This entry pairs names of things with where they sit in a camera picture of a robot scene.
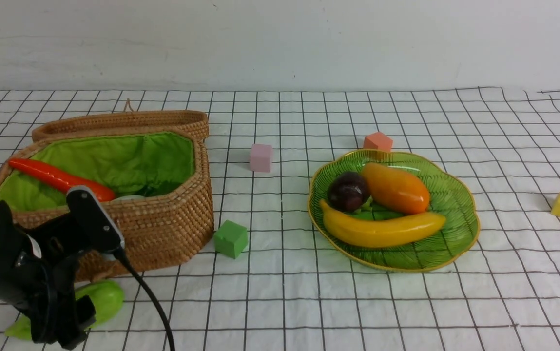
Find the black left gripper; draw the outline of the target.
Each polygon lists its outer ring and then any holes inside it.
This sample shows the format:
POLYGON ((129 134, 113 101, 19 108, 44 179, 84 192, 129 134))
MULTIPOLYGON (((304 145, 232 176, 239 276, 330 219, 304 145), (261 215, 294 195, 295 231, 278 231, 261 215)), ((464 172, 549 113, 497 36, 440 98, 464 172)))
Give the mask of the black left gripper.
POLYGON ((78 230, 17 229, 19 251, 14 261, 14 283, 21 291, 15 307, 30 320, 30 335, 37 344, 57 343, 71 351, 87 338, 95 322, 89 298, 77 300, 74 282, 80 258, 91 240, 78 230))

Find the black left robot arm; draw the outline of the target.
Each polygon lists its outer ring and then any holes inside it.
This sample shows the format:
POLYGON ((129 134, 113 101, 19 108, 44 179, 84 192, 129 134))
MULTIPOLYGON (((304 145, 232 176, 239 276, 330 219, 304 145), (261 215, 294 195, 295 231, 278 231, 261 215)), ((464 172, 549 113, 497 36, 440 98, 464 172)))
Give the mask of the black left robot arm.
POLYGON ((96 311, 90 298, 76 298, 74 282, 90 249, 72 214, 27 229, 0 201, 0 300, 28 318, 36 344, 72 350, 86 340, 96 311))

